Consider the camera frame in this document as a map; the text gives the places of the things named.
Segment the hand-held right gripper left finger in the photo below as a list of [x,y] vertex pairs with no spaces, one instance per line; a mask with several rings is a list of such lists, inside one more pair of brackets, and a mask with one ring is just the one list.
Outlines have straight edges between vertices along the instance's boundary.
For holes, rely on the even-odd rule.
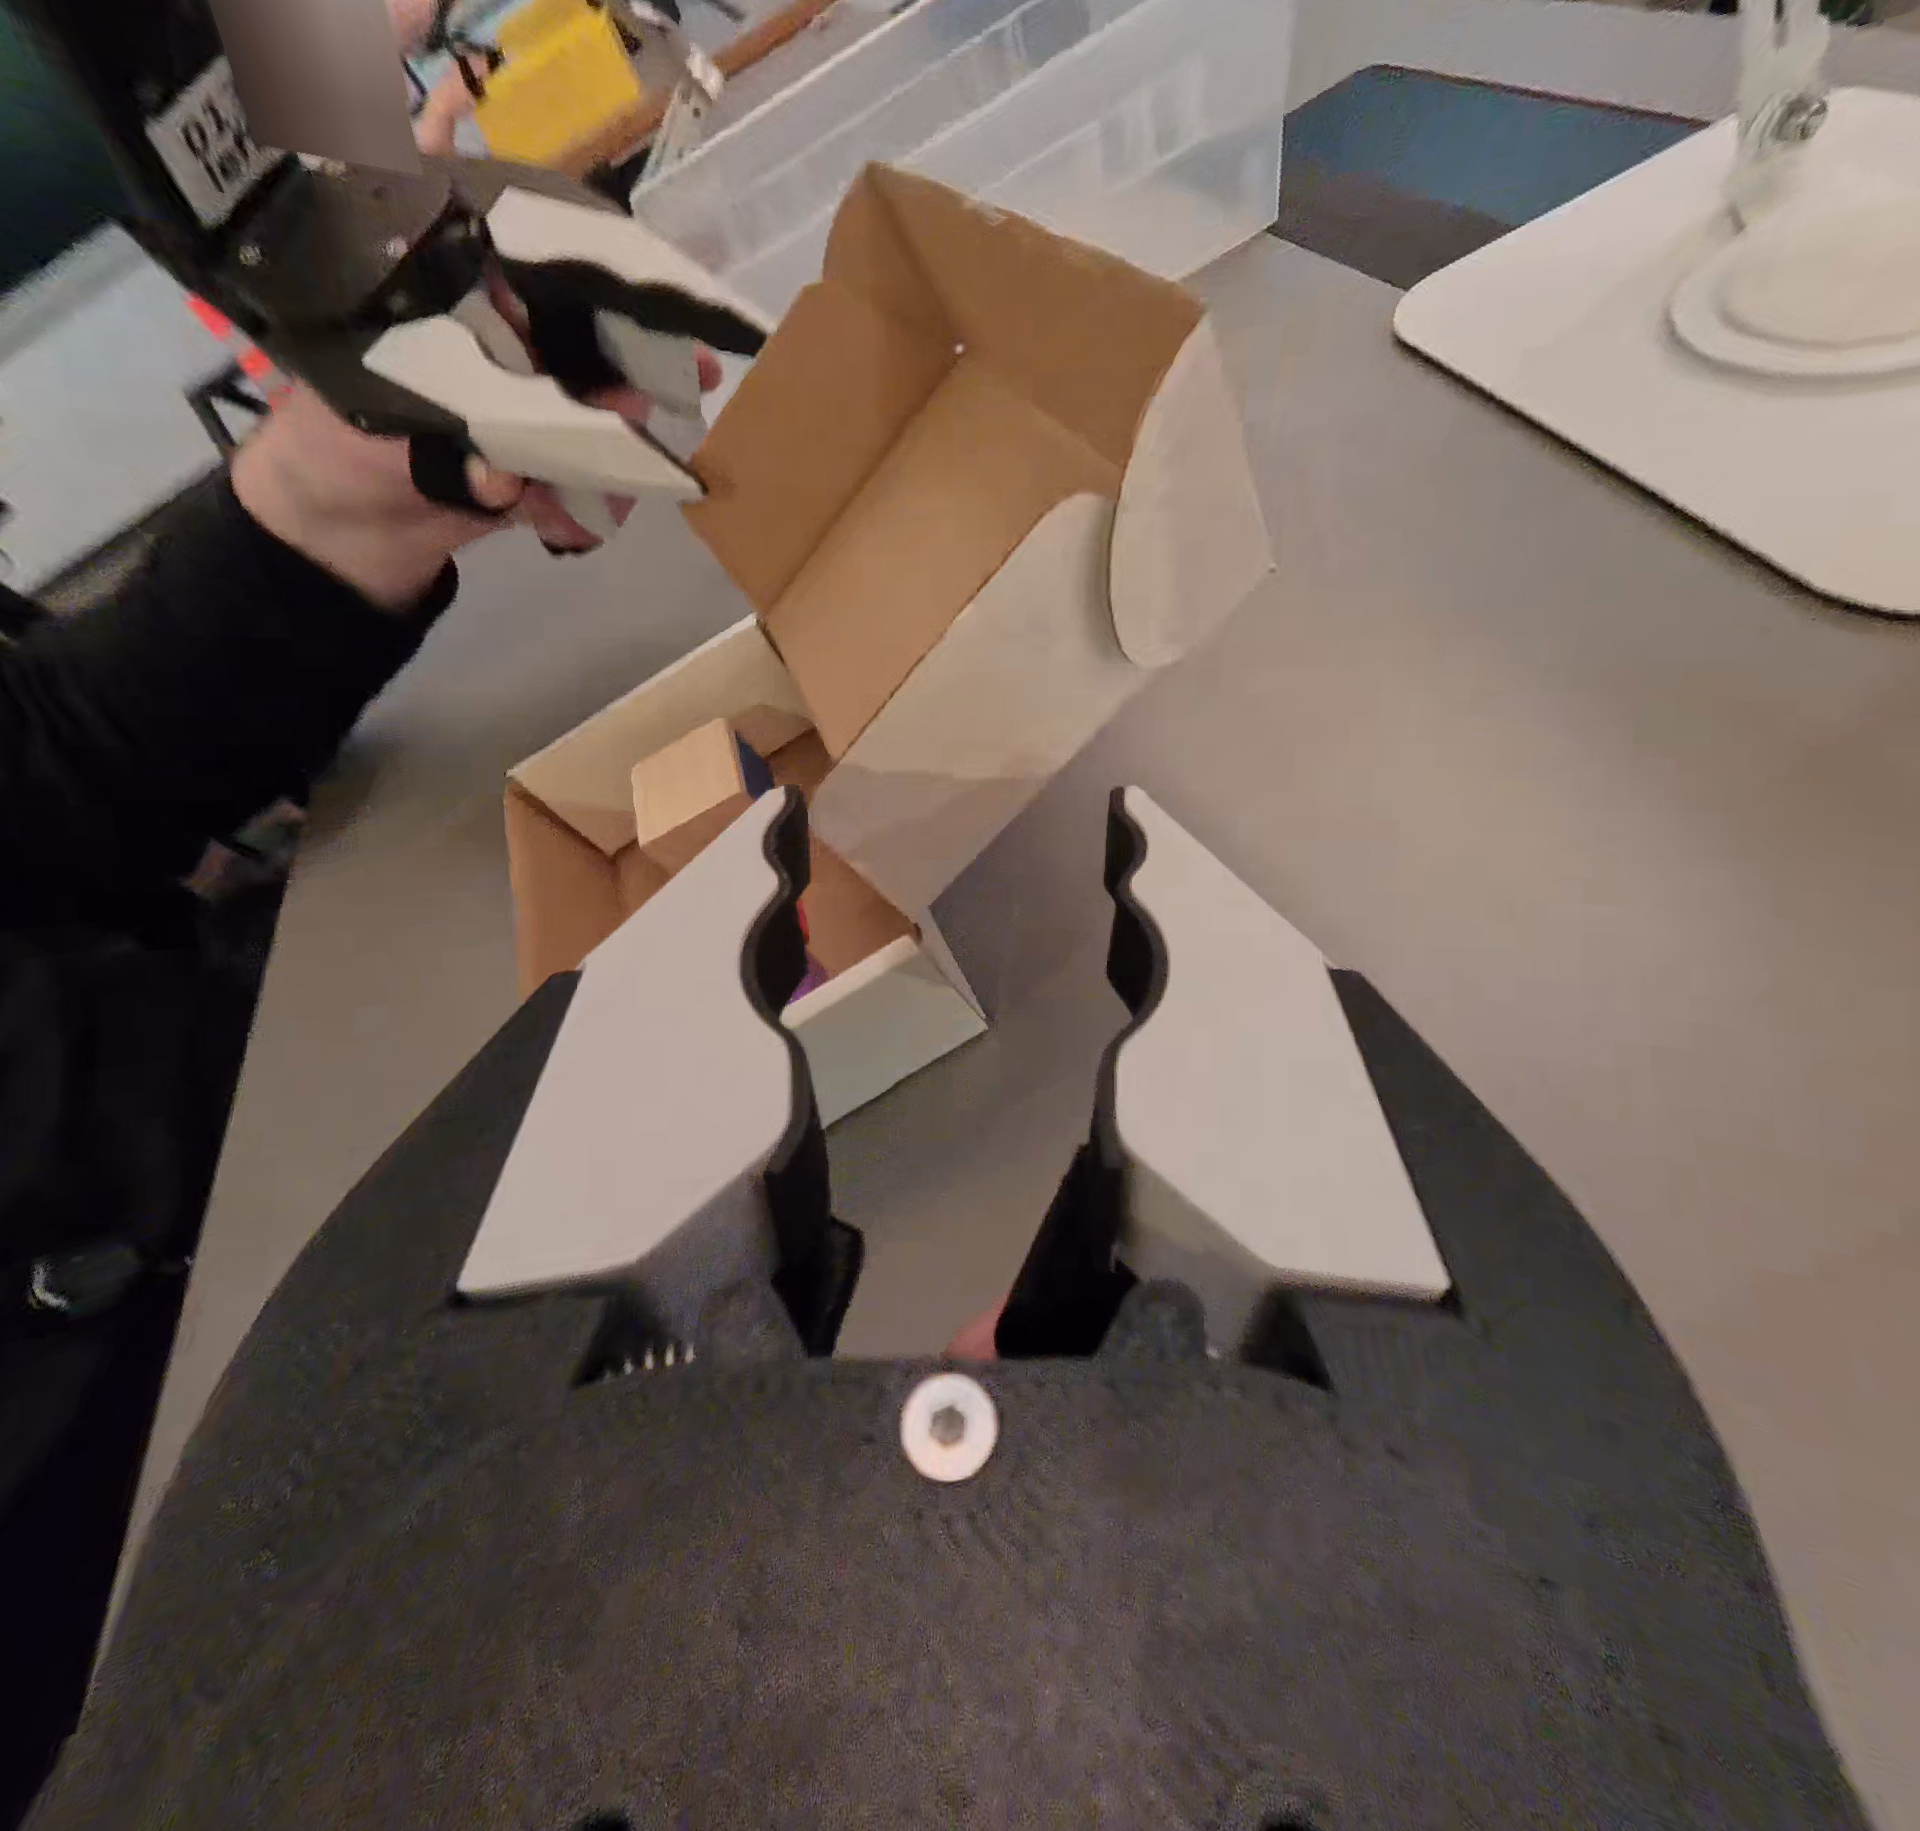
[[863,1243],[830,1209],[802,982],[799,788],[760,793],[580,965],[455,1295],[614,1298],[692,1350],[707,1305],[767,1291],[807,1357],[836,1346]]

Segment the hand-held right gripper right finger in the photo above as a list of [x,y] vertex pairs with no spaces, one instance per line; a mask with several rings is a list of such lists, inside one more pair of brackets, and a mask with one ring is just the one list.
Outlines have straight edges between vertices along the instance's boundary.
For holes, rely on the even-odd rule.
[[1206,1357],[1315,1357],[1312,1295],[1443,1305],[1325,956],[1142,788],[1112,793],[1101,880],[1126,1018],[996,1354],[1091,1357],[1144,1286],[1186,1294]]

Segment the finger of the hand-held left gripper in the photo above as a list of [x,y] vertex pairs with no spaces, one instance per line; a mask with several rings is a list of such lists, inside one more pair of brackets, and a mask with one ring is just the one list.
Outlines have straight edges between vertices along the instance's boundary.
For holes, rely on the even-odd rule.
[[767,346],[762,308],[637,218],[506,187],[486,230],[536,362],[570,395],[628,386],[658,413],[696,413],[707,354]]
[[431,404],[451,435],[502,475],[555,490],[696,501],[699,480],[620,414],[581,404],[558,379],[496,362],[456,317],[380,334],[363,353],[386,386]]

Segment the wooden cube with blue face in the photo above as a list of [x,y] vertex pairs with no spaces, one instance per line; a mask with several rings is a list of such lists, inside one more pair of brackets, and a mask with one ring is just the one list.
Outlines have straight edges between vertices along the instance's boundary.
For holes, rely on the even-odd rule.
[[634,846],[685,867],[772,788],[776,773],[740,729],[707,721],[631,766]]

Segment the white cardboard box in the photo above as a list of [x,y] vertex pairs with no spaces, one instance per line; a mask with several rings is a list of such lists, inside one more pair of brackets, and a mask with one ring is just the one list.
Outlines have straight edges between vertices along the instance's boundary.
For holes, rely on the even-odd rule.
[[517,762],[517,994],[671,880],[634,776],[724,722],[810,804],[784,1008],[823,1122],[985,1030],[934,900],[1272,566],[1215,320],[1090,242],[866,167],[694,471],[750,616]]

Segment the clear plastic bin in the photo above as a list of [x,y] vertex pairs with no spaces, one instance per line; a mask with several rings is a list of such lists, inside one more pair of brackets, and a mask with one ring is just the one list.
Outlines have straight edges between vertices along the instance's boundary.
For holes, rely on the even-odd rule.
[[1269,230],[1297,0],[917,0],[661,177],[631,216],[767,316],[892,167],[1181,284]]

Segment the person's left forearm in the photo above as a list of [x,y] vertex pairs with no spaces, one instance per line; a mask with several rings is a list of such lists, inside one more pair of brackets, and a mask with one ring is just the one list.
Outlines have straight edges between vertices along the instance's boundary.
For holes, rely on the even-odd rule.
[[4,930],[174,930],[206,846],[319,776],[456,583],[430,552],[373,602],[227,475],[188,497],[111,596],[4,645]]

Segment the yellow box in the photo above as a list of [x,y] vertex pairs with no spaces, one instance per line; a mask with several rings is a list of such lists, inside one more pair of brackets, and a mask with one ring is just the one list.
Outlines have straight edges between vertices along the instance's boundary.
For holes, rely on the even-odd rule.
[[525,0],[497,21],[497,64],[472,125],[497,162],[586,177],[641,135],[648,93],[610,15],[589,0]]

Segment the person's left hand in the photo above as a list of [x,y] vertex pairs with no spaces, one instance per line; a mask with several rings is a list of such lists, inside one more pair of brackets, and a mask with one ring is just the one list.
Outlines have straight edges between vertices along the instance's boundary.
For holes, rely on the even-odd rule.
[[390,614],[414,610],[493,533],[525,526],[555,554],[581,554],[634,509],[601,493],[570,498],[467,453],[456,459],[467,504],[435,504],[414,482],[409,444],[344,423],[298,379],[227,471],[263,533]]

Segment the person's black clothing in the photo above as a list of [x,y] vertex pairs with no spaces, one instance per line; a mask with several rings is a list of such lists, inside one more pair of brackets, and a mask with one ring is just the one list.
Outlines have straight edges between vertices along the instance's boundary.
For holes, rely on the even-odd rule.
[[4,1827],[83,1706],[281,902],[4,941]]

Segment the blue desk mat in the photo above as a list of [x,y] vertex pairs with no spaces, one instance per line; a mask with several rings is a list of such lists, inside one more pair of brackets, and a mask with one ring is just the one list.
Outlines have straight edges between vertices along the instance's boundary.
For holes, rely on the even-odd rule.
[[1286,116],[1269,234],[1411,289],[1698,128],[1428,69],[1357,69]]

